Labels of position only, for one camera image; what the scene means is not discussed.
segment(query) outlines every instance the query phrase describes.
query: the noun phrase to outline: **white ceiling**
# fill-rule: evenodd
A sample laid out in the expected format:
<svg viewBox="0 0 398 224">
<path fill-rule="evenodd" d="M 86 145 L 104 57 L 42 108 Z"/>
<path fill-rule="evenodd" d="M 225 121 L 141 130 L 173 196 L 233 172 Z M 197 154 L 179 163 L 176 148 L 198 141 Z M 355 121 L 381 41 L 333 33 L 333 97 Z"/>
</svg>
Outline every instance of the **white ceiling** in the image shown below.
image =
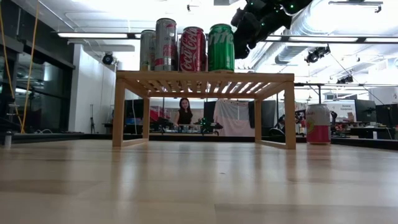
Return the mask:
<svg viewBox="0 0 398 224">
<path fill-rule="evenodd" d="M 13 0 L 29 11 L 35 12 L 35 0 Z M 231 6 L 214 6 L 213 0 L 41 0 L 56 15 L 61 17 L 78 32 L 140 32 L 144 29 L 154 29 L 155 22 L 161 17 L 175 19 L 179 32 L 186 26 L 200 26 L 208 32 L 216 23 L 228 23 L 236 8 L 243 7 L 246 2 L 240 0 Z M 397 0 L 383 0 L 380 13 L 374 13 L 374 7 L 336 7 L 327 3 L 323 9 L 310 11 L 310 16 L 316 17 L 309 22 L 311 26 L 322 29 L 327 27 L 338 35 L 396 35 L 398 23 L 396 11 Z M 40 8 L 41 21 L 60 32 L 72 31 L 65 23 L 55 17 L 44 7 Z M 138 65 L 137 52 L 139 42 L 136 40 L 97 40 L 91 41 L 92 46 L 100 45 L 134 45 L 136 52 L 119 53 L 129 64 Z M 239 68 L 253 64 L 259 53 L 264 53 L 269 44 L 259 44 L 246 60 L 237 60 Z M 398 57 L 396 45 L 330 45 L 332 55 L 345 68 L 351 68 L 361 63 L 373 62 L 381 58 Z M 336 60 L 328 55 L 317 63 L 308 66 L 303 60 L 306 51 L 294 58 L 289 66 L 266 62 L 260 66 L 260 72 L 291 72 L 296 73 L 300 82 L 336 82 L 330 76 L 342 73 L 344 70 Z"/>
</svg>

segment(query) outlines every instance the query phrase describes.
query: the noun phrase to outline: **fluorescent light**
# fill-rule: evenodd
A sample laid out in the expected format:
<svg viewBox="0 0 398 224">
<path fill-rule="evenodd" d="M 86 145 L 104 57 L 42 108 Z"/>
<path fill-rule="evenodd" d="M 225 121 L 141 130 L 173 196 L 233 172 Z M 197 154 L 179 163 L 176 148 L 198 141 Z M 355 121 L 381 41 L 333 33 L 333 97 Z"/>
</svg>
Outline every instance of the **fluorescent light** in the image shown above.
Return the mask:
<svg viewBox="0 0 398 224">
<path fill-rule="evenodd" d="M 111 33 L 58 33 L 58 36 L 64 38 L 91 38 L 91 39 L 126 39 L 127 34 Z"/>
<path fill-rule="evenodd" d="M 265 41 L 278 41 L 281 40 L 281 37 L 274 37 L 274 36 L 269 36 Z"/>
<path fill-rule="evenodd" d="M 290 41 L 307 42 L 356 42 L 356 37 L 290 37 Z"/>
<path fill-rule="evenodd" d="M 366 38 L 365 42 L 398 42 L 398 38 Z"/>
</svg>

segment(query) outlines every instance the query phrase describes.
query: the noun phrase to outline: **sprite can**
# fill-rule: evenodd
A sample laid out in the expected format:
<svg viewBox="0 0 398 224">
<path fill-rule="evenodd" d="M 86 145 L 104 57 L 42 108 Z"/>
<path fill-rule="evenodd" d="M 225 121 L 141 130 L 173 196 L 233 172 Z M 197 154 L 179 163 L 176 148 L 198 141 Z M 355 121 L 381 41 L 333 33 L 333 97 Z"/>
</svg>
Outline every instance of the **sprite can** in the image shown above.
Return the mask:
<svg viewBox="0 0 398 224">
<path fill-rule="evenodd" d="M 208 36 L 208 70 L 230 70 L 235 68 L 234 34 L 231 26 L 216 24 Z"/>
</svg>

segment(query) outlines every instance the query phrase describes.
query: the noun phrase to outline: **diet coke can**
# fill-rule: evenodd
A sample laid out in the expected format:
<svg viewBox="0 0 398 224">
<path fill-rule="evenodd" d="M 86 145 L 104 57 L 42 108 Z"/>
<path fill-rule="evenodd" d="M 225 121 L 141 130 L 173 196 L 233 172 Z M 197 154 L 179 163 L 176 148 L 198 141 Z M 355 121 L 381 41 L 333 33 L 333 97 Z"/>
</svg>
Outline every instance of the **diet coke can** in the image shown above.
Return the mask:
<svg viewBox="0 0 398 224">
<path fill-rule="evenodd" d="M 187 27 L 181 35 L 180 71 L 206 71 L 206 36 L 199 27 Z"/>
<path fill-rule="evenodd" d="M 156 21 L 155 71 L 177 71 L 177 23 L 168 18 Z"/>
<path fill-rule="evenodd" d="M 139 51 L 139 70 L 155 70 L 155 40 L 154 30 L 144 30 L 141 32 L 141 47 Z"/>
</svg>

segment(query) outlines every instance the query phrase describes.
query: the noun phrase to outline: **silver can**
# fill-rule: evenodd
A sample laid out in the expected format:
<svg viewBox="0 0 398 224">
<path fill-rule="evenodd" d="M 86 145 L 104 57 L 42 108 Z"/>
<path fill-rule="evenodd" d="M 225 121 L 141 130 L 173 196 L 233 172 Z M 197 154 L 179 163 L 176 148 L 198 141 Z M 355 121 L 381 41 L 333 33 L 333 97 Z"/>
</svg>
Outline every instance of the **silver can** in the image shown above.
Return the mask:
<svg viewBox="0 0 398 224">
<path fill-rule="evenodd" d="M 154 30 L 144 30 L 141 32 L 141 47 L 139 51 L 139 70 L 155 70 L 155 44 L 156 32 Z"/>
<path fill-rule="evenodd" d="M 155 71 L 177 71 L 177 23 L 168 18 L 156 21 Z"/>
</svg>

